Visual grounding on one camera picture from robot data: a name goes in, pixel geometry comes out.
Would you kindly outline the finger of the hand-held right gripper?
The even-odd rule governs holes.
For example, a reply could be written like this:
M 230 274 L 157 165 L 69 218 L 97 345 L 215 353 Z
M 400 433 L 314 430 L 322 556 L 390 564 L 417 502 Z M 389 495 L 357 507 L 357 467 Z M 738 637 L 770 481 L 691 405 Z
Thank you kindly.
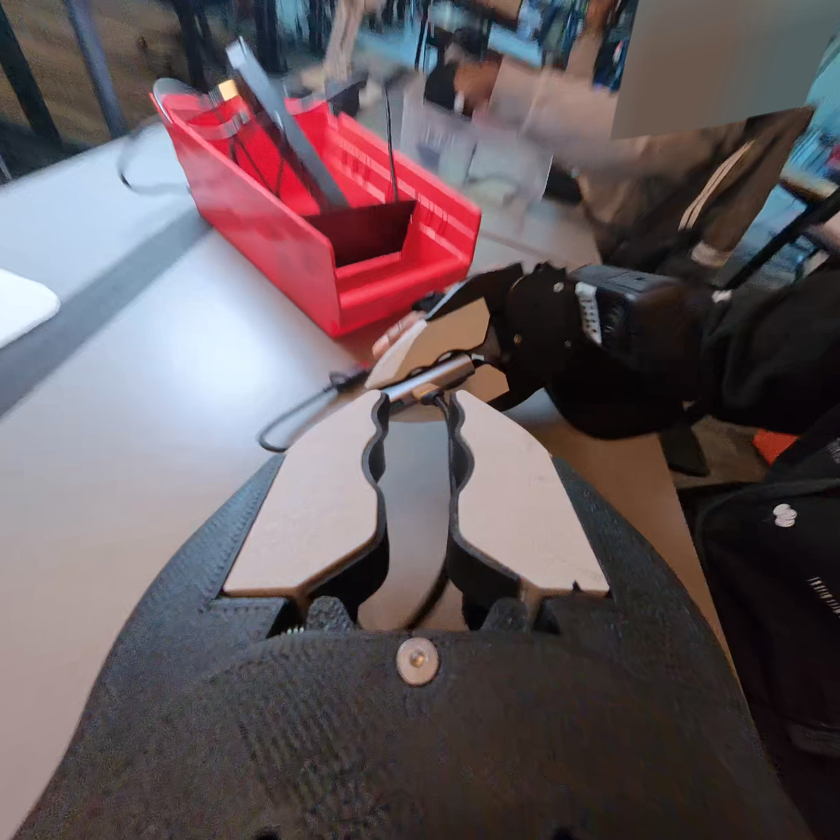
M 413 366 L 431 366 L 447 354 L 478 352 L 487 343 L 490 358 L 497 361 L 512 346 L 508 300 L 522 278 L 524 266 L 514 262 L 470 276 L 446 292 L 413 342 Z
M 416 322 L 374 364 L 364 388 L 381 390 L 404 381 L 413 371 L 434 367 L 445 356 L 467 355 L 483 344 L 488 331 L 487 313 L 449 313 Z

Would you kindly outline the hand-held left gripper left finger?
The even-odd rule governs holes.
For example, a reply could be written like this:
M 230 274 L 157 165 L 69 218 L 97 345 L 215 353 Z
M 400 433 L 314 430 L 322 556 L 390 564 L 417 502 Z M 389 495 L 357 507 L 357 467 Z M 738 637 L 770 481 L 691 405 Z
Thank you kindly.
M 378 481 L 389 408 L 386 394 L 365 392 L 288 449 L 223 593 L 304 601 L 382 542 Z

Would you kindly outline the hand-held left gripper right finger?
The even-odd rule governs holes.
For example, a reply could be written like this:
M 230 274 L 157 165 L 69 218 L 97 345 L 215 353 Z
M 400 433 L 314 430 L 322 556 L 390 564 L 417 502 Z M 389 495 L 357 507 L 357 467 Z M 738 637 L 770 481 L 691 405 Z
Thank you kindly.
M 448 405 L 446 569 L 465 599 L 602 599 L 610 585 L 550 452 L 468 392 Z

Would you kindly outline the red plastic bin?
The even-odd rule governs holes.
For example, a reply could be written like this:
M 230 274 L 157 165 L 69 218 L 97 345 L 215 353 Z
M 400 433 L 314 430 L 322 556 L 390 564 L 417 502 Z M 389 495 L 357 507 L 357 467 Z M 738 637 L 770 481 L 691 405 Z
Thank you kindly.
M 403 313 L 415 300 L 465 279 L 481 210 L 400 151 L 399 200 L 416 200 L 398 254 L 336 268 L 330 242 L 304 219 L 323 213 L 262 119 L 241 98 L 214 106 L 188 87 L 153 94 L 201 216 L 310 320 L 339 338 Z M 286 100 L 351 207 L 393 202 L 385 140 L 319 103 Z

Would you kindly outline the grey multi-port usb hub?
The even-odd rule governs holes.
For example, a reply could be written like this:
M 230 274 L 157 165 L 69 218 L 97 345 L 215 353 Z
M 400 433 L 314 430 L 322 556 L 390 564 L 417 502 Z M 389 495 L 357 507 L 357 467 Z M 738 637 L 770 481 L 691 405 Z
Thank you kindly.
M 246 42 L 237 38 L 226 48 L 226 54 L 238 95 L 251 113 L 262 119 L 281 160 L 289 164 L 318 208 L 322 212 L 349 208 L 339 184 Z

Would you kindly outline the person's right forearm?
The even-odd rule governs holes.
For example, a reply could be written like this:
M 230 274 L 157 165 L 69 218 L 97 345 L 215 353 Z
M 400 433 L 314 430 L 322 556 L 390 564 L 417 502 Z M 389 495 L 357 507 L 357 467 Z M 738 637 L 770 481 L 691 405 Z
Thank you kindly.
M 692 410 L 800 436 L 839 402 L 839 272 L 716 302 L 700 345 Z

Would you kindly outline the white metal stand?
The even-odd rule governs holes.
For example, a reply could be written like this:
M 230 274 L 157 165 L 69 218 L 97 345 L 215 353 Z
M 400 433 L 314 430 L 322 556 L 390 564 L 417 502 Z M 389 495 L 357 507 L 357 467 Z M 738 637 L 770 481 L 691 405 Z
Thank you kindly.
M 1 269 L 1 349 L 57 315 L 60 299 L 42 283 Z

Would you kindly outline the grey metal pole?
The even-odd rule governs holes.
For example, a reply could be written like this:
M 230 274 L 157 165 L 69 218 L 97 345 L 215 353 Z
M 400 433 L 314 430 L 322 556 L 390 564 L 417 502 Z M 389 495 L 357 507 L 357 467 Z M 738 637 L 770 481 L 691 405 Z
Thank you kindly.
M 89 1 L 65 1 L 64 5 L 108 134 L 112 140 L 119 139 L 129 131 L 128 124 L 111 79 Z

